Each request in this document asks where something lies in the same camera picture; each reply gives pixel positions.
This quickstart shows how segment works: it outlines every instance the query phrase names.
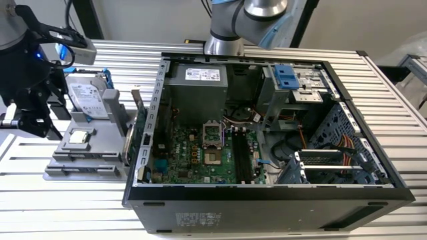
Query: metal slotted surface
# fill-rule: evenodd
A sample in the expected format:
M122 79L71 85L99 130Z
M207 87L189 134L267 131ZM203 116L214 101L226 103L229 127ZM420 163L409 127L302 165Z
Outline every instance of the metal slotted surface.
M107 67L122 103L135 108L131 89L139 88L150 104L162 52L202 53L199 44L151 44L94 41L94 66ZM396 168L417 197L412 205L381 217L353 232L259 234L150 235L133 210L122 207L122 182L45 181L43 172L58 141L10 136L0 147L0 235L2 239L427 239L427 129L394 86L369 58L354 51L249 46L249 57L330 61L349 89ZM69 122L55 121L61 131Z

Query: sticker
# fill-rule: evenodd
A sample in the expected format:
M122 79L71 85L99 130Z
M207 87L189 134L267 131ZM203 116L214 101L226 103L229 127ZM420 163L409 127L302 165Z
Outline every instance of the sticker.
M221 212L177 212L177 225L181 227L217 227L221 225Z
M91 84L71 83L71 98L85 114L93 118L109 118L99 89Z
M189 68L186 70L186 80L221 81L221 70Z
M262 118L262 115L259 115L258 113L255 114L255 117L254 117L254 122L259 122L261 121L261 118Z

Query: white wall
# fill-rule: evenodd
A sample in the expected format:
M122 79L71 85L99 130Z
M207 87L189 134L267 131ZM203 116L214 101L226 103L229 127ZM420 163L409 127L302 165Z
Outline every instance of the white wall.
M201 0L94 2L103 31L113 40L183 43L210 37L211 19Z
M302 48L365 50L376 60L427 31L427 0L321 0Z
M183 43L206 40L201 0L93 0L111 40ZM321 0L302 48L366 50L376 59L427 30L427 0Z

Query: gray cylinder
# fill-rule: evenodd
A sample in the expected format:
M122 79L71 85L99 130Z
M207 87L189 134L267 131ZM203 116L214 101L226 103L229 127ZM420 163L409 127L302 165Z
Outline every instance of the gray cylinder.
M27 24L21 16L14 15L14 0L0 0L0 50L18 44L27 31Z
M205 44L205 54L243 56L243 40L233 27L234 14L241 2L239 0L213 5L211 36Z
M245 10L257 17L269 18L287 9L289 0L246 0Z

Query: motherboard chip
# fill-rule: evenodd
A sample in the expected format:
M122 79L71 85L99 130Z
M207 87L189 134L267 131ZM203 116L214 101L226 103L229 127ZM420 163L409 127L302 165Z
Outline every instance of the motherboard chip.
M205 150L205 164L222 165L222 150L217 150L217 149Z
M189 178L189 171L179 171L179 172L178 172L178 177L179 177L181 179Z

